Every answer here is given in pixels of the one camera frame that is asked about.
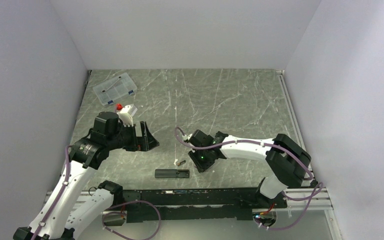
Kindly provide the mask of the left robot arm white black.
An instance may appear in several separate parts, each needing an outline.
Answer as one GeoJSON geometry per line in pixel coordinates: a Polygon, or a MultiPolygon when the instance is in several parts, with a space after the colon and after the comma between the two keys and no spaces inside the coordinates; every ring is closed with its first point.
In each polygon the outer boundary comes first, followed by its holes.
{"type": "Polygon", "coordinates": [[[119,209],[125,199],[123,187],[102,182],[95,193],[76,210],[74,206],[85,185],[95,175],[110,151],[148,152],[160,145],[141,121],[141,136],[133,123],[116,112],[100,112],[88,134],[65,148],[63,171],[41,211],[29,224],[19,227],[15,240],[76,240],[100,213],[119,209]]]}

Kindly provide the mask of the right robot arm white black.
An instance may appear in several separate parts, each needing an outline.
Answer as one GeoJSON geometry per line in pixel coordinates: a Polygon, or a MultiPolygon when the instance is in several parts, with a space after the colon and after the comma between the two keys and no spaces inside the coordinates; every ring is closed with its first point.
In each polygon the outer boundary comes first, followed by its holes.
{"type": "Polygon", "coordinates": [[[251,139],[220,131],[211,136],[196,130],[180,139],[191,149],[188,155],[200,173],[219,159],[266,161],[272,173],[261,180],[255,194],[256,203],[262,208],[269,207],[287,188],[299,188],[314,177],[309,170],[311,156],[282,133],[274,138],[251,139]]]}

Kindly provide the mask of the black gold AAA battery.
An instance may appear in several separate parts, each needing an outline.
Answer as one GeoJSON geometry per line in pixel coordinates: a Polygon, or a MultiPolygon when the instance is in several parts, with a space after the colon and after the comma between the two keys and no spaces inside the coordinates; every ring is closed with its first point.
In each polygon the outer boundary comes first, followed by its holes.
{"type": "Polygon", "coordinates": [[[181,166],[181,165],[183,165],[183,164],[185,164],[186,163],[186,160],[182,160],[182,161],[180,161],[180,162],[177,162],[176,163],[176,166],[181,166]]]}

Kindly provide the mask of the black remote control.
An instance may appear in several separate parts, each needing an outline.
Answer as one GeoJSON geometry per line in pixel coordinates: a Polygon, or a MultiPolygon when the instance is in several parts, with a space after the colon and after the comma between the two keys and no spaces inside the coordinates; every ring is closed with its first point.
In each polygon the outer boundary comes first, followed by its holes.
{"type": "Polygon", "coordinates": [[[156,169],[154,172],[156,179],[188,179],[189,169],[156,169]]]}

